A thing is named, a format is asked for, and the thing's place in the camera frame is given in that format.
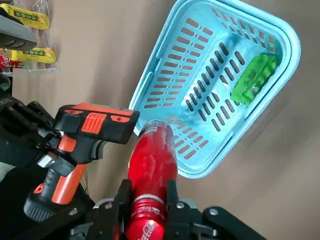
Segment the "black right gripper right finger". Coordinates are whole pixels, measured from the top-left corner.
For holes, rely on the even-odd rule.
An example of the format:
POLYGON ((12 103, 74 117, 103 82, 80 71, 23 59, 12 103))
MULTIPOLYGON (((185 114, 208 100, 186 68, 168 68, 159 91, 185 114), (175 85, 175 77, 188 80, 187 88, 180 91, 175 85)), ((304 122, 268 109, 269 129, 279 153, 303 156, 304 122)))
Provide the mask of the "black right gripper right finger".
POLYGON ((226 209, 210 206, 203 211, 179 200, 175 180, 169 180, 166 192, 167 240, 264 240, 265 237, 226 209))

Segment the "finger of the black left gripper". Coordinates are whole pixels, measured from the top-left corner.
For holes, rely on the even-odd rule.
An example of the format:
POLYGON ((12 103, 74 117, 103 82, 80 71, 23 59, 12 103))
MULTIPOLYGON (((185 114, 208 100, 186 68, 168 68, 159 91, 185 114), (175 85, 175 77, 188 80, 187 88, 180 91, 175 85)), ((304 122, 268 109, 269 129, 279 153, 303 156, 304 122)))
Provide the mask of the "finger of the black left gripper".
POLYGON ((24 154, 24 168, 44 177, 49 170, 66 177, 76 167, 73 152, 60 149, 30 149, 24 154))
POLYGON ((26 139, 31 142, 59 142, 61 133, 54 128, 54 118, 37 101, 26 105, 29 110, 29 121, 36 128, 26 134, 26 139))

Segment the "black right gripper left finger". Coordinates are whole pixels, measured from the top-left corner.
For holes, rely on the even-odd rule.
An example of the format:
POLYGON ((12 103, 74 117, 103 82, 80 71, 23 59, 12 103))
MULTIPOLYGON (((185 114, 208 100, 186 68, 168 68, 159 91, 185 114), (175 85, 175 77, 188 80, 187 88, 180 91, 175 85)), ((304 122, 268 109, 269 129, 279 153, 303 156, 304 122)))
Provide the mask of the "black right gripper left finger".
POLYGON ((87 211, 67 206, 15 237, 16 240, 120 240, 125 214, 133 195, 132 181, 124 179, 113 200, 87 211))

